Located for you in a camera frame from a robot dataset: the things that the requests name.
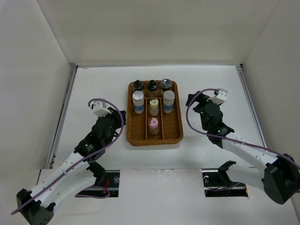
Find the silver lid blue label jar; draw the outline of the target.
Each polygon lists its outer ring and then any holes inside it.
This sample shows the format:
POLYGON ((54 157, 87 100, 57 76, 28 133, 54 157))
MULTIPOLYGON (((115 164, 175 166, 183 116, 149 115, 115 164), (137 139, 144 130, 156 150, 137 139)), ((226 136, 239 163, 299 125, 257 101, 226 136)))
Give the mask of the silver lid blue label jar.
POLYGON ((134 111, 137 114, 142 114, 144 111, 144 94, 142 91, 135 91, 132 95, 134 111))
POLYGON ((163 110, 164 113, 171 113, 173 111, 173 105, 175 100, 175 94, 171 90, 167 90, 163 94, 163 110))

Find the yellow lid spice bottle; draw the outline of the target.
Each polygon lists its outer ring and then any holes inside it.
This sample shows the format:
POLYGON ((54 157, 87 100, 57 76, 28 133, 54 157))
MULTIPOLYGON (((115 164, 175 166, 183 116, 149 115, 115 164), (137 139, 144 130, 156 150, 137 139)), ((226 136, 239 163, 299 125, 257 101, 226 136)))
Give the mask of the yellow lid spice bottle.
POLYGON ((159 100, 157 98, 150 100, 149 114, 151 116, 157 116, 159 114, 159 100))

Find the black cap white spice bottle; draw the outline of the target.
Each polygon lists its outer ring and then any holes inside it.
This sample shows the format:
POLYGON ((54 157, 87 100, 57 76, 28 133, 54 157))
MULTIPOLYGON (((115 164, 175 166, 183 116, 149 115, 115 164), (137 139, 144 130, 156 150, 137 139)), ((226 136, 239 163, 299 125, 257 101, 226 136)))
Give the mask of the black cap white spice bottle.
POLYGON ((144 83, 140 80, 136 80, 132 83, 132 88, 133 91, 141 91, 143 92, 144 90, 144 83))

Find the pink lid spice bottle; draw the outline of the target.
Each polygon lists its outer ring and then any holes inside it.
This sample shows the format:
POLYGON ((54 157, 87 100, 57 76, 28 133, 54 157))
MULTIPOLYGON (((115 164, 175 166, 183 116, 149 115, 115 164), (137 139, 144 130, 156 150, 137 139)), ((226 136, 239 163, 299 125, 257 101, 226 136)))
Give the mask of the pink lid spice bottle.
POLYGON ((150 118, 148 122, 148 132, 150 135, 157 135, 159 133, 159 122, 157 118, 150 118))

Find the black cap brown spice bottle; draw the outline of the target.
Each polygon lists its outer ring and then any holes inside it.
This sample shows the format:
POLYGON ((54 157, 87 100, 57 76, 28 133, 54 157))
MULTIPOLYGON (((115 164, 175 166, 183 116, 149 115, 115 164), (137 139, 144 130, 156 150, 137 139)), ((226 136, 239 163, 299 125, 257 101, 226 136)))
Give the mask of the black cap brown spice bottle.
POLYGON ((158 96, 158 84, 154 80, 150 80, 147 86, 148 97, 156 98, 158 96))

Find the black grinder top spice bottle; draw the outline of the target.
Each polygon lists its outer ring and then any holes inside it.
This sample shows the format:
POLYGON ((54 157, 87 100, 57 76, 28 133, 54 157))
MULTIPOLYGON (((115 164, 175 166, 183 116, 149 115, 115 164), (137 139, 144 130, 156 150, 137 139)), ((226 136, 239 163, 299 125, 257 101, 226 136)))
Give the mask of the black grinder top spice bottle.
POLYGON ((162 93, 162 95, 166 91, 170 90, 172 88, 172 85, 173 85, 173 83, 172 83, 172 81, 170 79, 166 78, 166 79, 161 80, 160 87, 161 87, 161 93, 162 93))

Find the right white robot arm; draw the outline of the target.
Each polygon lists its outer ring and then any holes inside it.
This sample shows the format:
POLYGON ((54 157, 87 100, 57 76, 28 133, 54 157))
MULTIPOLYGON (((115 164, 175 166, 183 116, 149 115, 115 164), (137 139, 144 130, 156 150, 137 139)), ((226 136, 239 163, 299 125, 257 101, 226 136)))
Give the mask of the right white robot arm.
POLYGON ((224 89, 212 89, 214 95, 203 91, 189 94, 187 109, 193 103, 194 112, 200 115, 202 130, 198 133, 221 149, 227 150, 251 164, 257 172, 233 169, 234 161, 227 161, 218 168, 217 180, 222 185, 231 182, 249 184, 265 192, 277 204, 284 204, 300 190, 300 166, 288 154, 278 153, 266 147, 248 143, 234 129, 223 122, 220 106, 227 100, 224 89))

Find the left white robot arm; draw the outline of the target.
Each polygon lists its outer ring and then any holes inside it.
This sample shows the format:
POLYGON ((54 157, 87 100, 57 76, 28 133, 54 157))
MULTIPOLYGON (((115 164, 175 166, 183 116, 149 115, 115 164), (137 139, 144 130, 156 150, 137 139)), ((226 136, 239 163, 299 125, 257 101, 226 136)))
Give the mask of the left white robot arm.
POLYGON ((68 198, 90 186, 102 186, 106 170, 97 160, 120 136, 117 129, 122 130, 125 124, 126 112, 110 107, 47 179, 30 190, 23 188, 17 193, 15 213, 21 213, 30 225, 46 225, 68 198))

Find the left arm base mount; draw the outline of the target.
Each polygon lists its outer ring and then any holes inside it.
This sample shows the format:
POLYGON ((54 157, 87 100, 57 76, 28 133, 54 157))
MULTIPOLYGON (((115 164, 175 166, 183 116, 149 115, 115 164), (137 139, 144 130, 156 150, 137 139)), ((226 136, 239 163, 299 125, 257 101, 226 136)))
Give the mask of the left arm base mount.
POLYGON ((105 199, 119 196, 120 170, 106 170, 99 163, 94 162, 89 167, 95 183, 75 195, 77 198, 105 199))

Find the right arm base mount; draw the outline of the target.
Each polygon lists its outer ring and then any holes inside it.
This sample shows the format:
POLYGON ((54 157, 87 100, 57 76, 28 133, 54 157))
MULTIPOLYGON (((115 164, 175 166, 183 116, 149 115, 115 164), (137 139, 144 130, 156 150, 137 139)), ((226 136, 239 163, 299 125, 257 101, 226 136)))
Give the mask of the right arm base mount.
POLYGON ((235 164, 236 162, 230 160, 219 168, 202 169, 206 197, 248 197, 246 185, 231 181, 226 173, 235 164))

